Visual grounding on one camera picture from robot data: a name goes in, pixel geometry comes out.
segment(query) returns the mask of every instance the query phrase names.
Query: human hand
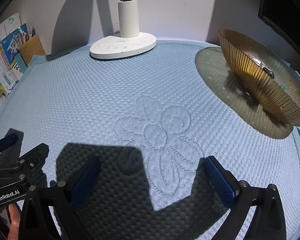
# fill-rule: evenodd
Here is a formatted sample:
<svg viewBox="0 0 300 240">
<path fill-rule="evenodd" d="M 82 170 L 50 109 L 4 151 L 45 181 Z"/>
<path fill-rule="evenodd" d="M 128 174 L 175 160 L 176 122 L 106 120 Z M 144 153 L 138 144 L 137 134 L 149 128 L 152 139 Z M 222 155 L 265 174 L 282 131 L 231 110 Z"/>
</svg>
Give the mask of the human hand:
<svg viewBox="0 0 300 240">
<path fill-rule="evenodd" d="M 8 240 L 18 240 L 20 213 L 15 204 L 10 204 L 8 206 L 8 210 L 10 213 L 10 220 L 11 220 Z"/>
</svg>

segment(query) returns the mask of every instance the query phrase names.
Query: cardboard box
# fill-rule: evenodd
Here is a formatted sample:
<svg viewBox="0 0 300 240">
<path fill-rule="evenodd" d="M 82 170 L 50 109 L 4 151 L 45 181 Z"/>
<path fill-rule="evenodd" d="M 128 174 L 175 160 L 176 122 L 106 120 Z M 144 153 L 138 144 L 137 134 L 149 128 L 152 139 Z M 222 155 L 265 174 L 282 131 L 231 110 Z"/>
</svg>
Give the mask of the cardboard box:
<svg viewBox="0 0 300 240">
<path fill-rule="evenodd" d="M 41 45 L 39 36 L 36 34 L 35 36 L 31 37 L 29 41 L 27 41 L 20 49 L 19 49 L 21 56 L 28 66 L 33 55 L 43 56 L 46 55 L 44 49 Z"/>
</svg>

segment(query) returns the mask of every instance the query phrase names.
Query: quilted fabric surface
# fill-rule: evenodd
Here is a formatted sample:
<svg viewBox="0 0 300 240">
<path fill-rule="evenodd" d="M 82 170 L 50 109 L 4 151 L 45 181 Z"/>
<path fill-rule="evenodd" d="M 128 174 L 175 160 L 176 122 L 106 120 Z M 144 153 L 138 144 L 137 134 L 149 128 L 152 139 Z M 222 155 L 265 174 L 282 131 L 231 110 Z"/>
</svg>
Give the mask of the quilted fabric surface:
<svg viewBox="0 0 300 240">
<path fill-rule="evenodd" d="M 155 212 L 189 197 L 200 158 L 214 155 L 238 180 L 256 187 L 277 185 L 290 239 L 300 225 L 300 165 L 293 135 L 272 139 L 257 132 L 213 94 L 195 67 L 201 48 L 158 44 L 116 61 L 93 60 L 86 48 L 33 62 L 2 107 L 0 138 L 9 128 L 24 132 L 22 154 L 42 142 L 49 145 L 43 167 L 48 182 L 57 179 L 56 160 L 69 142 L 136 147 Z M 68 162 L 80 158 L 76 152 Z M 68 168 L 58 172 L 69 173 Z M 253 211 L 237 239 L 243 239 Z M 199 239 L 212 238 L 225 218 Z"/>
</svg>

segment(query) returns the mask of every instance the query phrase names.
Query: white wall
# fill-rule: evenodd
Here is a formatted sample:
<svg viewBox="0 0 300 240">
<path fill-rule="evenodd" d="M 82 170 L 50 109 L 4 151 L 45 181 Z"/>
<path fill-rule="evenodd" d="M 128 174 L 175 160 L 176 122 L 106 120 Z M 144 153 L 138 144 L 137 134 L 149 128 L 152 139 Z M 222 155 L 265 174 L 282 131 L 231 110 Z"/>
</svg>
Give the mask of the white wall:
<svg viewBox="0 0 300 240">
<path fill-rule="evenodd" d="M 33 25 L 46 53 L 86 45 L 119 30 L 119 0 L 13 0 L 1 21 L 15 12 Z M 138 0 L 140 30 L 218 43 L 229 28 L 268 46 L 292 64 L 300 57 L 258 18 L 260 0 Z"/>
</svg>

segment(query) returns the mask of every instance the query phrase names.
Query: paper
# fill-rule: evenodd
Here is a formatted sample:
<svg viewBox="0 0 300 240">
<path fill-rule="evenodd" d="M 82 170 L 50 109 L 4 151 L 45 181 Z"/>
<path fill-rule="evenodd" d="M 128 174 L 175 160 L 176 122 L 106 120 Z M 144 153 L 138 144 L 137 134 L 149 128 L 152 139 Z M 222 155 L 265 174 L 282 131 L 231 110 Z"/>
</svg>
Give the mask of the paper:
<svg viewBox="0 0 300 240">
<path fill-rule="evenodd" d="M 15 13 L 0 24 L 2 39 L 21 26 L 19 14 Z"/>
<path fill-rule="evenodd" d="M 3 38 L 13 32 L 21 25 L 19 14 L 16 13 L 10 16 L 8 19 L 3 21 L 0 24 L 0 42 Z M 5 55 L 0 48 L 0 83 L 9 94 L 13 89 L 14 85 L 16 84 L 16 78 L 14 72 L 9 69 L 9 66 L 5 62 Z"/>
<path fill-rule="evenodd" d="M 26 24 L 23 24 L 20 29 L 26 36 L 28 36 Z M 17 37 L 18 35 L 20 35 L 20 32 L 16 29 L 0 42 L 0 48 L 2 53 L 4 53 L 4 59 L 7 60 L 7 64 L 12 69 L 13 78 L 16 81 L 19 81 L 22 77 L 22 71 L 15 60 L 15 56 L 19 54 L 20 47 L 13 37 Z"/>
</svg>

